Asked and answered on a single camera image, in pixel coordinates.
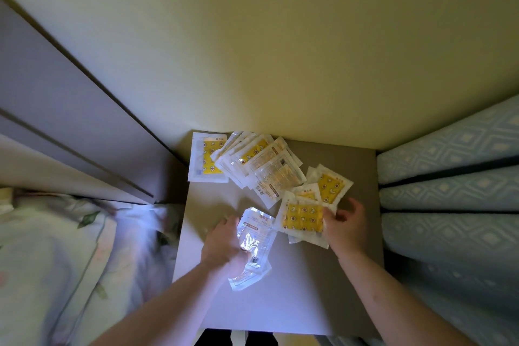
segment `beige wall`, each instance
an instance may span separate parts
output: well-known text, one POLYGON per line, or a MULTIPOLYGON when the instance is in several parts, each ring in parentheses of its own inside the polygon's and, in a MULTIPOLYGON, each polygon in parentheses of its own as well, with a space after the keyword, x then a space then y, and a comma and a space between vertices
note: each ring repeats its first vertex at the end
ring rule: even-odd
POLYGON ((43 153, 0 134, 0 186, 146 204, 43 153))
POLYGON ((167 145, 387 149, 519 91, 519 0, 15 0, 167 145))

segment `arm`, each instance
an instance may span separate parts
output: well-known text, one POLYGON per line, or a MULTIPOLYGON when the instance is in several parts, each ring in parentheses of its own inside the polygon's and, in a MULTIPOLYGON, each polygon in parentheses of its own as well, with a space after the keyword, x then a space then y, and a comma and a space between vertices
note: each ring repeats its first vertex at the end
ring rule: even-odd
POLYGON ((191 345, 220 286, 237 277, 249 260, 238 243, 238 218, 222 220, 208 233, 200 264, 107 330, 92 345, 191 345))
POLYGON ((337 217, 325 213, 323 233, 384 342, 388 346, 475 346, 367 256, 364 206, 349 200, 353 212, 339 209, 337 217))

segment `desk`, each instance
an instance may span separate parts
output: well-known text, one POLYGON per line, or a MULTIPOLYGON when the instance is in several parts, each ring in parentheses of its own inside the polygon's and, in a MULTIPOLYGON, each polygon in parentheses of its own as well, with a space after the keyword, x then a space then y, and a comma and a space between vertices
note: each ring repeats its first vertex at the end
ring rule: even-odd
MULTIPOLYGON (((291 141, 287 143, 308 166, 324 166, 351 179, 346 193, 363 202, 369 222, 368 254, 382 264, 382 231, 375 151, 371 149, 291 141)), ((281 202, 267 209, 256 193, 227 184, 191 182, 180 235, 176 280, 200 262, 204 235, 224 215, 254 206, 276 216, 281 202)), ((341 201, 339 207, 347 208, 341 201)), ((372 338, 377 332, 334 252, 301 242, 289 245, 279 232, 269 254, 272 272, 245 290, 233 292, 224 284, 202 328, 343 335, 372 338)))

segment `hand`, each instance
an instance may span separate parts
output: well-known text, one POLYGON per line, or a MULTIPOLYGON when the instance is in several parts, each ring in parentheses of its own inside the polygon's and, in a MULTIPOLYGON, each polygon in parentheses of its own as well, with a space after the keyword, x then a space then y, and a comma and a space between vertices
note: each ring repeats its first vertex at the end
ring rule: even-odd
POLYGON ((340 260, 355 252, 365 254, 367 248, 366 210, 356 199, 348 200, 354 206, 353 212, 338 209, 334 216, 326 208, 323 214, 323 235, 340 260))
POLYGON ((250 252, 244 251, 238 242, 236 230, 238 222, 236 216, 222 219, 213 230, 207 233, 202 248, 201 262, 223 268, 228 278, 240 275, 251 256, 250 252))

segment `floor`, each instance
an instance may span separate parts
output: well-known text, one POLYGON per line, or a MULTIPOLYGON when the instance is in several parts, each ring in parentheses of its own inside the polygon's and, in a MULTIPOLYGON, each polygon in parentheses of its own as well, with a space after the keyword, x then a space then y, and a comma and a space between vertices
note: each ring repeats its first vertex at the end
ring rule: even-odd
MULTIPOLYGON (((203 330, 197 332, 196 338, 193 344, 196 343, 203 330)), ((279 346, 319 346, 317 340, 311 335, 298 335, 298 334, 281 334, 274 333, 274 336, 278 340, 279 346)), ((233 331, 231 333, 232 346, 244 346, 245 345, 245 331, 233 331)))

